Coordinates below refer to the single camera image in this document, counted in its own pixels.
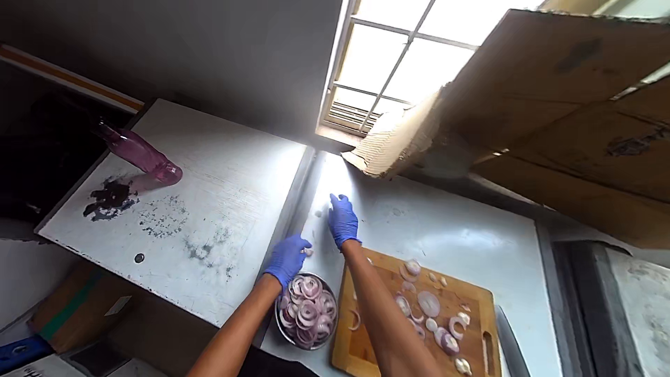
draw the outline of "plastic bottle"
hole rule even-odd
[[[171,186],[182,179],[182,169],[135,132],[129,129],[116,130],[107,125],[103,118],[100,118],[93,132],[107,143],[113,154],[154,176],[158,181]]]

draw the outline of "knife blade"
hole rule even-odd
[[[503,308],[500,305],[496,305],[495,311],[498,338],[500,339],[500,346],[502,347],[502,353],[505,356],[509,373],[512,377],[531,377],[526,366],[526,361],[521,354],[519,343],[517,343],[517,338],[514,336]]]

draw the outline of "cutting board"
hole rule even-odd
[[[364,248],[363,250],[372,261],[389,292],[395,295],[397,291],[400,291],[401,284],[404,281],[400,275],[400,267],[404,265],[405,261],[370,249]],[[435,274],[438,282],[430,280],[430,272]],[[498,352],[498,333],[495,324],[493,295],[484,288],[450,276],[445,276],[447,287],[444,287],[439,282],[442,276],[445,275],[422,266],[419,278],[414,283],[417,293],[427,290],[440,300],[440,315],[435,318],[439,326],[448,329],[449,318],[456,316],[459,312],[467,313],[470,316],[470,325],[464,332],[463,340],[458,342],[460,353],[457,356],[449,356],[442,351],[435,342],[433,333],[425,328],[425,321],[421,324],[426,332],[424,345],[438,361],[444,371],[444,376],[462,376],[456,370],[454,360],[465,358],[470,363],[473,376],[500,377],[500,354]],[[409,301],[414,316],[420,317],[423,313],[417,303],[417,293],[405,291],[403,296]],[[468,307],[470,311],[466,311],[463,306]],[[345,267],[344,278],[340,287],[339,323],[335,334],[332,364],[334,367],[356,377],[380,376],[377,359],[370,344],[365,324],[361,324],[356,331],[349,330],[349,327],[352,327],[355,321],[355,316],[350,309],[357,310],[358,304],[354,300],[354,283],[351,274],[349,269]]]

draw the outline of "metal bowl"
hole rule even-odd
[[[337,303],[337,297],[335,297],[335,294],[333,293],[333,290],[330,289],[330,286],[328,285],[328,283],[324,279],[322,279],[321,276],[318,276],[317,274],[312,274],[311,272],[299,272],[298,274],[296,274],[296,276],[298,276],[298,275],[300,275],[300,276],[312,276],[314,278],[317,278],[317,279],[321,280],[321,284],[323,286],[323,289],[327,290],[328,292],[330,292],[330,294],[332,294],[333,299],[335,299],[336,310],[339,311],[340,307],[338,306],[338,303]],[[281,309],[279,308],[279,300],[275,300],[275,323],[277,324],[277,327],[279,328],[279,332],[284,336],[284,338],[286,340],[288,340],[288,342],[290,344],[293,344],[294,346],[296,346],[300,349],[304,349],[304,350],[307,350],[307,351],[314,351],[315,349],[319,349],[319,348],[323,347],[324,345],[326,345],[328,343],[328,340],[330,340],[330,337],[332,337],[335,334],[335,330],[337,329],[337,322],[338,322],[337,319],[338,318],[337,318],[337,315],[336,315],[335,320],[333,320],[333,322],[334,322],[333,331],[330,332],[328,337],[326,337],[324,340],[322,340],[321,343],[319,343],[317,345],[313,345],[309,349],[306,349],[306,348],[300,347],[298,344],[296,344],[295,341],[293,339],[291,339],[291,337],[286,333],[286,331],[284,331],[284,327],[281,324],[281,321],[279,320],[279,311],[280,310]]]

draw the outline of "blue nitrile glove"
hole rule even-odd
[[[270,263],[264,273],[276,277],[281,286],[286,289],[295,274],[302,268],[302,262],[307,256],[301,253],[301,250],[311,246],[308,240],[300,238],[300,234],[284,239],[272,249]]]
[[[346,195],[340,194],[338,200],[335,195],[330,194],[330,202],[333,208],[328,211],[328,227],[335,239],[335,244],[338,249],[342,249],[342,244],[348,239],[355,239],[358,233],[358,217],[351,207],[351,202]]]

